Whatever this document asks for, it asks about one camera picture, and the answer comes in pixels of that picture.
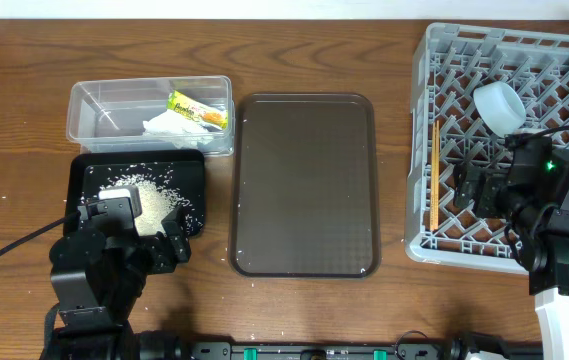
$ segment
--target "yellow snack package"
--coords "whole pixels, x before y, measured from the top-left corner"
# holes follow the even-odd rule
[[[219,126],[222,129],[226,129],[226,126],[228,126],[228,115],[226,111],[204,105],[177,90],[169,95],[166,108],[195,122],[204,121]]]

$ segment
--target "white plastic crate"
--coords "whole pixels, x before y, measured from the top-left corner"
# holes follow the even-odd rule
[[[471,203],[453,205],[453,166],[505,168],[512,154],[485,126],[473,90],[494,81],[513,87],[526,108],[524,127],[569,125],[569,35],[433,23],[413,57],[413,139],[407,180],[405,249],[420,262],[526,273],[511,258],[505,221],[479,219]],[[428,229],[431,128],[440,130],[439,228]],[[569,148],[569,131],[553,136]]]

